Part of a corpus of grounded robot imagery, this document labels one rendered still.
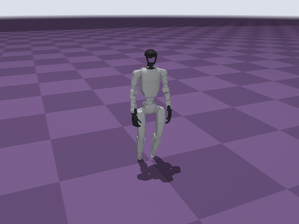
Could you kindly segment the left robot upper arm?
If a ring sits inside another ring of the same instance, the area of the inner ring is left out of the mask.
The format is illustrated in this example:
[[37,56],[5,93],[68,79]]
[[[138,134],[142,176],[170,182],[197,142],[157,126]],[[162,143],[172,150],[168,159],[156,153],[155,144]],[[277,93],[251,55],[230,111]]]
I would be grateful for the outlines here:
[[161,80],[162,80],[162,84],[163,84],[163,88],[162,88],[162,91],[163,93],[168,93],[169,90],[168,90],[168,73],[166,70],[164,69],[160,69],[161,70]]

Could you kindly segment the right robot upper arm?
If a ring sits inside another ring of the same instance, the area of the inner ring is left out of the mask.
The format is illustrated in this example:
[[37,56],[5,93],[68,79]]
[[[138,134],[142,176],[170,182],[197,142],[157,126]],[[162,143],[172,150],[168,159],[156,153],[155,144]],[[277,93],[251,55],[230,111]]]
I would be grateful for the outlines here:
[[138,84],[138,78],[141,76],[142,70],[135,70],[132,73],[132,80],[131,80],[131,89],[133,89],[134,94],[133,96],[136,96],[138,94],[138,90],[136,89]]

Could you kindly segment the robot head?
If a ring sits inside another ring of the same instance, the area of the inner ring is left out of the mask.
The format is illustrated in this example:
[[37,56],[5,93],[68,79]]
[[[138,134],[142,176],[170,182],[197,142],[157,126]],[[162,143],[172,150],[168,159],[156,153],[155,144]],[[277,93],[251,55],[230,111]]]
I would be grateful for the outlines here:
[[[153,65],[156,63],[156,60],[157,60],[156,51],[153,50],[153,49],[148,49],[148,50],[145,51],[144,55],[146,56],[146,59],[147,59],[147,62],[148,62],[147,66],[149,66],[149,68],[147,68],[147,69],[150,69],[150,70],[155,69],[155,67],[153,67]],[[152,58],[152,57],[155,57],[155,61],[153,63],[149,63],[148,58]]]

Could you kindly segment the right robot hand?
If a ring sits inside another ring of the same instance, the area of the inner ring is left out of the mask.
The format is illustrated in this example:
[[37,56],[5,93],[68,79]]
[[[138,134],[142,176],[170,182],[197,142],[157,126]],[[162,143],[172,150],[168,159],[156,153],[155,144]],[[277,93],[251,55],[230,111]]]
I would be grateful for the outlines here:
[[134,109],[134,113],[131,113],[132,115],[132,124],[133,126],[140,127],[138,124],[138,121],[141,123],[141,121],[137,118],[137,109]]

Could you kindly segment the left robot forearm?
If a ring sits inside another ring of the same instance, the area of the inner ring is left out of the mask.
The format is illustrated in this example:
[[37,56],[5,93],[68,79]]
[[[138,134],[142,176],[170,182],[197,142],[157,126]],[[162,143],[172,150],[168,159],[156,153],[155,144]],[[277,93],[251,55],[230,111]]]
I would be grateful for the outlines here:
[[168,105],[170,105],[171,106],[171,108],[172,108],[172,105],[171,105],[171,99],[170,99],[170,89],[169,89],[169,87],[168,87],[168,90],[169,90],[169,93],[166,93],[165,95],[164,95],[164,97],[165,97],[165,103],[166,103],[166,108],[167,108],[167,106]]

